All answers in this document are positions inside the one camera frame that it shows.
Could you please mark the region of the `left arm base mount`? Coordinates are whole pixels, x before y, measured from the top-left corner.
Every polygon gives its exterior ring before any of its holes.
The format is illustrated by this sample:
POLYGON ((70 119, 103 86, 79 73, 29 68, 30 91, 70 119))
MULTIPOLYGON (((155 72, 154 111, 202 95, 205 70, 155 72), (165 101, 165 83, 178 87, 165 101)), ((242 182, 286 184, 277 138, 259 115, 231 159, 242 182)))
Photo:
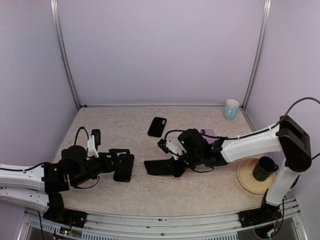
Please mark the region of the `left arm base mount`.
POLYGON ((60 193, 48 194, 48 209, 43 218, 69 227, 83 228, 88 214, 84 211, 66 208, 60 193))

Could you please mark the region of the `pink phone case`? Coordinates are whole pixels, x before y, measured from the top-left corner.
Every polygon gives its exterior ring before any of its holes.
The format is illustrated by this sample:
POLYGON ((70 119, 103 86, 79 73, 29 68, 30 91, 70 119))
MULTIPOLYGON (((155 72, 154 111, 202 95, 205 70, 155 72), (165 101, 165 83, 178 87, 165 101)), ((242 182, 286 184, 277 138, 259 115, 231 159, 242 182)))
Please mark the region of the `pink phone case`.
POLYGON ((149 174, 146 174, 146 175, 151 178, 166 180, 171 182, 179 182, 181 180, 181 177, 174 177, 170 175, 149 175, 149 174))

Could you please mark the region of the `white-edged phone screen up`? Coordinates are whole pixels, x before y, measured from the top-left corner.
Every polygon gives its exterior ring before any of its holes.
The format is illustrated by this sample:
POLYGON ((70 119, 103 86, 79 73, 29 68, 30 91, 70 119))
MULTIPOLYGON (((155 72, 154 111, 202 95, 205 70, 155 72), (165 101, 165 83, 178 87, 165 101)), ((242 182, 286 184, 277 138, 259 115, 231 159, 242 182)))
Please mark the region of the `white-edged phone screen up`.
POLYGON ((172 160, 145 160, 143 162, 147 174, 151 176, 174 176, 180 177, 180 174, 175 170, 172 165, 172 160))

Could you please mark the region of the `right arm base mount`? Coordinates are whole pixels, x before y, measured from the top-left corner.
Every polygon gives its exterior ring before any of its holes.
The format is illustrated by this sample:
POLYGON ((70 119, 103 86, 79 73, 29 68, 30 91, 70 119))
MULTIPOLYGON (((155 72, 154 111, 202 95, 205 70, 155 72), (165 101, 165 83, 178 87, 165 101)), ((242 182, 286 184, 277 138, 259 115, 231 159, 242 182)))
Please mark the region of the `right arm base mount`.
POLYGON ((266 201, 267 191, 263 195, 260 207, 243 210, 238 213, 239 222, 242 228, 251 227, 281 219, 283 213, 280 206, 270 205, 266 201))

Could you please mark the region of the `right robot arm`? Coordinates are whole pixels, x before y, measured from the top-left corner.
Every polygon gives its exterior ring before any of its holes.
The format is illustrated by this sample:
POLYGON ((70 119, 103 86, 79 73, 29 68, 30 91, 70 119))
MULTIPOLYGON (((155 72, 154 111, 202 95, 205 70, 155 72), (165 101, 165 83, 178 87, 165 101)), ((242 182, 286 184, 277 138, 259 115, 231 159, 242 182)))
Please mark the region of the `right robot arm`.
POLYGON ((281 116, 274 125, 247 135, 216 136, 211 144, 196 129, 183 131, 179 137, 184 150, 169 140, 164 144, 173 155, 171 165, 175 177, 199 165, 220 167, 255 155, 283 152, 285 161, 274 184, 265 194, 265 203, 255 212, 260 222, 268 221, 275 214, 275 206, 280 205, 298 176, 312 164, 310 137, 288 115, 281 116))

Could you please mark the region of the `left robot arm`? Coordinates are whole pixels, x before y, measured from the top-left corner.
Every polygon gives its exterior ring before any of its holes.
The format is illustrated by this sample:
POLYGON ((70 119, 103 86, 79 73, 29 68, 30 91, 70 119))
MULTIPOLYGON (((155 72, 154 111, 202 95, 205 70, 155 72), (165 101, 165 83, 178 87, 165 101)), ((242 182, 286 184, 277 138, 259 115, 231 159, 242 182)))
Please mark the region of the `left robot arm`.
POLYGON ((73 145, 62 150, 57 163, 43 162, 35 166, 2 165, 0 167, 0 199, 40 212, 47 212, 63 223, 70 218, 61 192, 70 188, 84 190, 84 183, 100 180, 101 174, 113 173, 116 182, 131 180, 134 155, 129 149, 88 152, 73 145))

